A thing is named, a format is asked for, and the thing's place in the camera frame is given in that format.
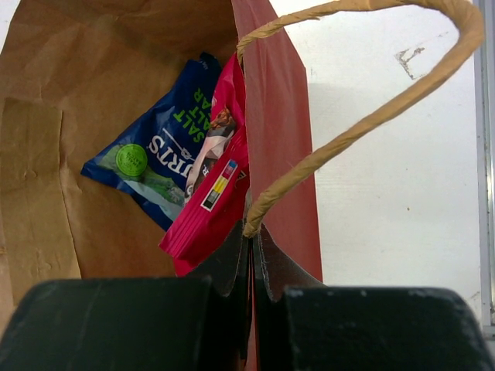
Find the blue snack packet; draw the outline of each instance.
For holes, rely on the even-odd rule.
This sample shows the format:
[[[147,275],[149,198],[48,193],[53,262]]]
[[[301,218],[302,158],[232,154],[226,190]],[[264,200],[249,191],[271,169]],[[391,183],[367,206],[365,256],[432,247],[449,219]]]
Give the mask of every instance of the blue snack packet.
[[[81,174],[128,193],[167,230],[183,209],[187,176],[210,129],[220,72],[209,54],[188,61],[170,92],[86,162]]]

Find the paper bag handle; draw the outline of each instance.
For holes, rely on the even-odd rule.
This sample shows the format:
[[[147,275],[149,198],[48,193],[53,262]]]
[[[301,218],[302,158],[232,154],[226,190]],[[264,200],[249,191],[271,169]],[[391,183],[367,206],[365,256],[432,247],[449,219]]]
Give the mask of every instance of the paper bag handle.
[[[304,22],[308,19],[318,20],[319,17],[324,15],[331,15],[341,11],[366,12],[400,5],[419,5],[424,8],[439,10],[449,17],[459,29],[457,43],[444,55],[429,74],[372,114],[361,119],[331,142],[306,156],[299,164],[262,192],[247,213],[247,223],[244,227],[246,237],[253,237],[259,231],[261,221],[270,208],[287,192],[310,177],[318,168],[348,149],[359,138],[384,122],[397,117],[445,83],[483,41],[483,17],[478,8],[467,0],[339,0],[317,5],[301,12],[284,15],[247,34],[237,44],[237,56],[239,61],[242,62],[244,51],[248,44],[256,39],[269,37],[287,25]]]

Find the paper bag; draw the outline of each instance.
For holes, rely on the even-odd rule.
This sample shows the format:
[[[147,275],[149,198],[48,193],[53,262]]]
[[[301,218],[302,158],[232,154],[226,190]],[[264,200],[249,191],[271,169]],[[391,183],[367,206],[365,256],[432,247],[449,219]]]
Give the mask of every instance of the paper bag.
[[[268,0],[21,1],[0,56],[0,205],[15,302],[50,278],[174,274],[157,247],[163,230],[80,169],[170,89],[188,58],[206,51],[224,62],[238,36],[275,18]],[[256,197],[312,150],[306,74],[284,32],[250,48],[244,68]],[[321,278],[312,179],[266,225]]]

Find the chip bag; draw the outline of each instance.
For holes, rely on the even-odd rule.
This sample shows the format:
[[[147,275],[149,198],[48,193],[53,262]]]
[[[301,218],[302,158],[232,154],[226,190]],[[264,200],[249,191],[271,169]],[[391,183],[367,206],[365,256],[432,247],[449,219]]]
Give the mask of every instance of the chip bag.
[[[205,260],[242,219],[249,189],[244,76],[237,55],[224,67],[213,95],[210,130],[189,173],[188,201],[160,247],[182,276]]]
[[[187,176],[210,129],[220,71],[206,53],[188,61],[170,92],[86,162],[81,174],[130,194],[161,228],[170,228],[183,209]]]

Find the red packet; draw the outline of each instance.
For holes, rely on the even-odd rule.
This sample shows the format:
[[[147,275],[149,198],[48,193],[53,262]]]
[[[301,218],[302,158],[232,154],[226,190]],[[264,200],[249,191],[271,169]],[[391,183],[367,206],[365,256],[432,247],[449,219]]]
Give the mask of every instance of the red packet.
[[[186,186],[186,205],[160,247],[178,276],[189,273],[225,240],[244,215],[249,189],[244,76],[233,55],[213,94],[212,124]]]

